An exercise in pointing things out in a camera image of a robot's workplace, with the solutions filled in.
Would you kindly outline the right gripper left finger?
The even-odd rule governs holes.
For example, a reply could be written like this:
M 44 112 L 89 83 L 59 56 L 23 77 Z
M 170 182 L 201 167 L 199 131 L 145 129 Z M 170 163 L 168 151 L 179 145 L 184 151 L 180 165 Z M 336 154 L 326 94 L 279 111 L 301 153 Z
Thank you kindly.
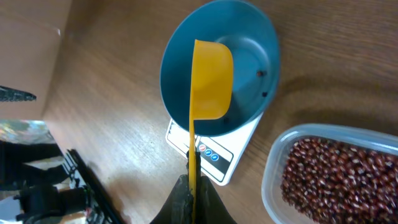
M 178 177 L 162 208 L 150 224 L 192 224 L 193 195 L 188 174 Z

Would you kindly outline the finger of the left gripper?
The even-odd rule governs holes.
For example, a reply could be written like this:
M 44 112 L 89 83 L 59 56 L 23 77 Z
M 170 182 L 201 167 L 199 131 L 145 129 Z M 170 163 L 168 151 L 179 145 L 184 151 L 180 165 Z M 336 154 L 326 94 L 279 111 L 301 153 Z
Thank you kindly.
M 35 101 L 37 97 L 29 92 L 1 86 L 1 102 Z

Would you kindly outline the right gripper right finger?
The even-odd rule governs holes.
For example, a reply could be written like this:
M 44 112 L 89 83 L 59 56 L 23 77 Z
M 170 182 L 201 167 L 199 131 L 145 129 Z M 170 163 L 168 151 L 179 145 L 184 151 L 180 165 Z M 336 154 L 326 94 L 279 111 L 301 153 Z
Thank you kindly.
M 211 180 L 200 175 L 201 157 L 195 153 L 197 167 L 197 192 L 195 223 L 199 224 L 236 224 L 218 195 Z

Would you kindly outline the clear plastic bean container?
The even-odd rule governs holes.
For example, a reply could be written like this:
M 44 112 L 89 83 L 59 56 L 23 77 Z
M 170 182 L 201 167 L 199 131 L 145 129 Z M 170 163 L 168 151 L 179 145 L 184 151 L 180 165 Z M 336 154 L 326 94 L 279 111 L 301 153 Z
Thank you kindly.
M 302 124 L 273 143 L 262 179 L 276 223 L 396 223 L 397 137 Z

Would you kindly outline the red adzuki beans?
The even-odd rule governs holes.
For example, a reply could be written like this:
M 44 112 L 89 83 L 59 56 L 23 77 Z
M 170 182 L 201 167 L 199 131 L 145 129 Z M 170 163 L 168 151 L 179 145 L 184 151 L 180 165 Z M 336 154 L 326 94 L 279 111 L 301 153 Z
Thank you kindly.
M 397 223 L 397 156 L 307 137 L 289 149 L 282 199 L 317 223 Z

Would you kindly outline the yellow plastic measuring scoop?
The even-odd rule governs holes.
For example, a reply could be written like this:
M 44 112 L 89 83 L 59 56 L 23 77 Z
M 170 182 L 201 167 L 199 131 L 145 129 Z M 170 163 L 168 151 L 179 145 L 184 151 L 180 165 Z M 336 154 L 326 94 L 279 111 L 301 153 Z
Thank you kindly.
M 226 114 L 231 101 L 233 58 L 223 44 L 196 40 L 193 48 L 190 84 L 188 179 L 192 196 L 192 223 L 196 219 L 197 156 L 195 120 L 218 119 Z

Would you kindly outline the blue plastic bowl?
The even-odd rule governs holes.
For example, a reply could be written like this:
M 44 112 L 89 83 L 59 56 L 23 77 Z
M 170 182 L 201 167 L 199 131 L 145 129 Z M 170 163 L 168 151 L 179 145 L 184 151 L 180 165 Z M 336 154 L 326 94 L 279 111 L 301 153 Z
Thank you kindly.
M 181 128 L 188 129 L 195 40 L 227 46 L 234 63 L 228 112 L 219 119 L 196 121 L 196 134 L 228 134 L 264 112 L 275 96 L 280 76 L 280 48 L 274 26 L 259 8 L 247 1 L 212 1 L 180 23 L 164 50 L 160 92 L 170 117 Z

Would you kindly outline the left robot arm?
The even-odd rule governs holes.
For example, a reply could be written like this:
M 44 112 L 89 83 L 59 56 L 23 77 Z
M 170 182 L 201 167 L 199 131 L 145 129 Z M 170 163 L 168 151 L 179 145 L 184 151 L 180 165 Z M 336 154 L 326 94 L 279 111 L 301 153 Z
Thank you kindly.
M 62 217 L 87 211 L 87 223 L 122 224 L 100 181 L 79 153 L 68 150 L 65 162 L 50 171 L 45 180 L 24 180 L 19 194 L 13 197 L 23 211 L 15 216 L 22 223 L 58 223 Z

